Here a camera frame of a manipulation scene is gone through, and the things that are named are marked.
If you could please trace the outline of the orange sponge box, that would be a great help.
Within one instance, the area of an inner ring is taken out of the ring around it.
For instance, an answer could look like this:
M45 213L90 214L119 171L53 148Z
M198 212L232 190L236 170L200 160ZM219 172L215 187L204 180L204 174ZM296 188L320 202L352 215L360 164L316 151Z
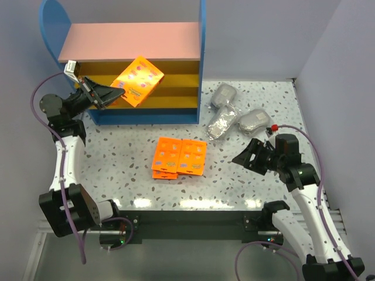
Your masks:
M121 98L135 108L149 97L164 76L149 60L138 56L111 83L111 87L123 89L125 92Z
M182 140L177 173L202 176L207 152L207 143L200 140Z
M152 178L153 179L168 179L168 180L175 180L178 178L177 173L169 173L169 172L162 172L158 170L152 171Z
M181 148L181 139L160 137L152 162L152 170L177 173Z

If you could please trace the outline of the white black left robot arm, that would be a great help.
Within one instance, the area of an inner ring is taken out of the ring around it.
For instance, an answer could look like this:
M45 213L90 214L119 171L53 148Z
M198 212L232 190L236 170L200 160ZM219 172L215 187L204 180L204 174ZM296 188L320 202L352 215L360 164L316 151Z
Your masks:
M83 77L68 98L46 94L40 100L40 110L48 120L46 126L52 133L57 159L52 184L47 193L40 195L39 205L57 237L87 230L119 215L112 199L97 203L80 183L86 129L77 116L92 106L105 109L124 93L121 88Z

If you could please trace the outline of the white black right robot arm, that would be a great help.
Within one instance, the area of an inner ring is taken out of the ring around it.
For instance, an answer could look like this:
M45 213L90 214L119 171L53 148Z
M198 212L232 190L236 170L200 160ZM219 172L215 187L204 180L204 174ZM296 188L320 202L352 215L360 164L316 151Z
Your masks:
M284 201L265 203L261 222L279 230L302 263L305 280L358 280L364 272L338 233L315 168L302 161L295 135L276 135L274 143L253 138L233 163L265 175L276 172L296 201L305 227L295 219Z

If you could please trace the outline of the blue pink yellow shelf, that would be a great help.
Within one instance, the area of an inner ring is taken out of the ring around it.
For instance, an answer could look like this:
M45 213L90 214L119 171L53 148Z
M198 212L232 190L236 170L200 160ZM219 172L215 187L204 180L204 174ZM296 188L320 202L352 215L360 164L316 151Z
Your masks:
M79 78L111 83L142 56L164 73L149 97L137 107L85 110L97 125L197 124L203 80L206 3L196 22L72 23L57 1L39 8L43 41L59 69L74 60Z

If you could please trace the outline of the silver sponge pack right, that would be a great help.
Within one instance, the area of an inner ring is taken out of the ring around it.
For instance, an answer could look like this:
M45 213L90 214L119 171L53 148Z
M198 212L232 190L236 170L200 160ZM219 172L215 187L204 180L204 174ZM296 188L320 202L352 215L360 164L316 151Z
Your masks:
M265 132L271 123L271 117L262 109L253 109L238 120L239 130L247 136L255 136Z

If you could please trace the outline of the silver sponge pack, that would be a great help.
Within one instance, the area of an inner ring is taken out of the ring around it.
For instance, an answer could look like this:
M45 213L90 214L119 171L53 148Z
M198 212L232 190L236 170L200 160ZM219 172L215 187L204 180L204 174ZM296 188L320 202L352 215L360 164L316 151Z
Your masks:
M206 126L206 135L210 141L222 141L238 122L242 110L229 104L221 107Z
M220 109L226 106L233 105L237 94L238 90L232 85L226 83L220 84L213 93L208 107L213 109Z
M262 109L253 109L238 120L239 130L247 136L255 136L265 132L271 123L271 117Z

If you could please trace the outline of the silver sponge pack middle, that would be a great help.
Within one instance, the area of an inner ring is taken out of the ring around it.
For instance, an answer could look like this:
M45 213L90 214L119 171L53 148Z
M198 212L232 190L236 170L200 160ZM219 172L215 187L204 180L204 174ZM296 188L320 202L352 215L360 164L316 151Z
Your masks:
M238 122L242 110L229 104L221 107L206 126L206 135L210 141L222 141Z

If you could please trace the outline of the silver sponge pack top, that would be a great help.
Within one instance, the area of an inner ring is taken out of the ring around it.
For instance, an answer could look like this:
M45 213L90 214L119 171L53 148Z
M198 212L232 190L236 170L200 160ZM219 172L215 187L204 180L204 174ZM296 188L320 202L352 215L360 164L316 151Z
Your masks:
M237 94L238 90L232 85L226 83L220 84L213 93L208 107L213 109L220 109L226 106L233 105Z

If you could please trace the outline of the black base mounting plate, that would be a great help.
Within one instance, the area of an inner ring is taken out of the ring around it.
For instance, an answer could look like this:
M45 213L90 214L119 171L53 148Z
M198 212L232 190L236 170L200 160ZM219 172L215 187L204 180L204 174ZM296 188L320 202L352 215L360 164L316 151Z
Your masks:
M116 220L95 227L100 243L121 245L127 239L141 244L146 239L264 241L282 245L284 237L261 220L261 211L120 211Z

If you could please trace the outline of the orange sponge box bottom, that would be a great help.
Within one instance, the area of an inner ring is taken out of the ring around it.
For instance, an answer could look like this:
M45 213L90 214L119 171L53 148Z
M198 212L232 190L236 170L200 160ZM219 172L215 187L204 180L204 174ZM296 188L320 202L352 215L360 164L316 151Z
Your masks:
M152 178L153 179L168 179L168 180L175 180L178 178L177 173L169 173L169 172L162 172L158 170L152 171Z

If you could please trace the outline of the aluminium frame rail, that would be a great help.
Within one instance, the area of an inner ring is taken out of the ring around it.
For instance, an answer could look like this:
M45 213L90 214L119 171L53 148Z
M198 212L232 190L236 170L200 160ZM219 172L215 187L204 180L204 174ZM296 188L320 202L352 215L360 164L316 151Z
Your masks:
M36 218L32 220L30 250L27 251L27 263L21 280L34 280L42 257L43 248L48 234L52 228L47 222L39 206L36 208Z

